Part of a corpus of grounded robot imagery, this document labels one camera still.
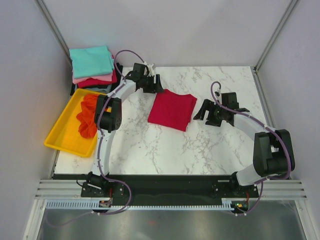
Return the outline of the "crimson red t-shirt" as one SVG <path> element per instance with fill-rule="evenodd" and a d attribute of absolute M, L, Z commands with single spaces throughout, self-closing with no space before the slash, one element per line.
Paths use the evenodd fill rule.
<path fill-rule="evenodd" d="M 196 103 L 197 98 L 191 94 L 180 95 L 165 89 L 156 95 L 147 121 L 185 132 Z"/>

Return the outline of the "yellow plastic tray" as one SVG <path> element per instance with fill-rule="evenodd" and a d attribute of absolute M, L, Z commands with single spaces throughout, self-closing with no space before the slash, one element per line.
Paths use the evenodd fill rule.
<path fill-rule="evenodd" d="M 91 138 L 81 136 L 79 132 L 81 122 L 77 119 L 77 115 L 82 112 L 81 103 L 84 97 L 99 94 L 96 91 L 77 89 L 49 132 L 44 145 L 80 157 L 90 157 L 97 144 L 97 134 Z"/>

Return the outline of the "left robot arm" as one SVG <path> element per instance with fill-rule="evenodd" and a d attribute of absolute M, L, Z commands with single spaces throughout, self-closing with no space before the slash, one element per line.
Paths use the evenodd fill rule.
<path fill-rule="evenodd" d="M 82 185 L 81 197 L 103 198 L 109 195 L 112 181 L 106 177 L 110 173 L 113 139 L 122 124 L 122 103 L 139 89 L 147 94 L 164 92 L 160 75 L 155 69 L 153 64 L 135 63 L 119 86 L 108 95 L 98 96 L 94 114 L 97 126 L 95 160 Z"/>

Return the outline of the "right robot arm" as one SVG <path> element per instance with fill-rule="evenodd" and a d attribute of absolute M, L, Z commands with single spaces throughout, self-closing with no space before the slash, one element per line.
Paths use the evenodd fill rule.
<path fill-rule="evenodd" d="M 220 127 L 222 122 L 244 132 L 253 140 L 252 164 L 222 179 L 214 179 L 211 195 L 216 198 L 258 197 L 257 184 L 268 178 L 288 178 L 295 168 L 290 133 L 264 125 L 250 111 L 241 108 L 237 94 L 214 93 L 221 100 L 205 99 L 194 120 L 205 120 L 206 125 Z"/>

